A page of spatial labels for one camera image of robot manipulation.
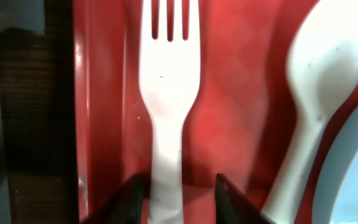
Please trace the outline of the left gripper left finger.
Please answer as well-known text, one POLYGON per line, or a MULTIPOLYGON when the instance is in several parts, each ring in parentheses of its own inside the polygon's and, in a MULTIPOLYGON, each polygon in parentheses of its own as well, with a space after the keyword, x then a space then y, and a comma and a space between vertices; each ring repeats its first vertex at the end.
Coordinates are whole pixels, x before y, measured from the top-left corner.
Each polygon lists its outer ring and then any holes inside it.
POLYGON ((141 224, 148 182, 143 173, 132 175, 96 212, 81 224, 141 224))

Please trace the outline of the white plastic fork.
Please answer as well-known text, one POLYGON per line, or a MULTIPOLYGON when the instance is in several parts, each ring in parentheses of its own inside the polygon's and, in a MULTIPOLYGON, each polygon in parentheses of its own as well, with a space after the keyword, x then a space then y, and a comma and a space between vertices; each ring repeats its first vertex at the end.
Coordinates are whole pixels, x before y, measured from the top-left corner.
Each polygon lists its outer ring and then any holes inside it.
POLYGON ((152 2, 144 0, 139 45, 139 88, 152 121, 152 170, 148 222, 183 224, 182 134, 200 88, 198 0, 189 1, 188 38, 183 38, 182 3, 173 7, 168 40, 167 2, 160 1, 158 37, 152 37, 152 2))

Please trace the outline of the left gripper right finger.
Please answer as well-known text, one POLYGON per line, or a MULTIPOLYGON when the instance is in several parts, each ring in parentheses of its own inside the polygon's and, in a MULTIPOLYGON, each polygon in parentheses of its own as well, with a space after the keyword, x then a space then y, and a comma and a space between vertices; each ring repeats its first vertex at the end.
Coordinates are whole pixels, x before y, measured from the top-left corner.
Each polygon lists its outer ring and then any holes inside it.
POLYGON ((273 224, 222 173, 216 175, 214 197, 216 224, 273 224))

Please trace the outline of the white plastic spoon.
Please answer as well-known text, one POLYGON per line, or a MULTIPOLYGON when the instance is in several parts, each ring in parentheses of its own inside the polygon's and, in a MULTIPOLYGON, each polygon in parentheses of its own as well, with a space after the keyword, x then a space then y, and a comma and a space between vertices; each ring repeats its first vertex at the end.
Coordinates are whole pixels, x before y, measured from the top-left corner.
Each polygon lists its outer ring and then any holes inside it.
POLYGON ((261 209, 272 223, 294 223, 324 130, 358 85, 358 0, 320 0, 296 32, 286 79, 296 127, 261 209))

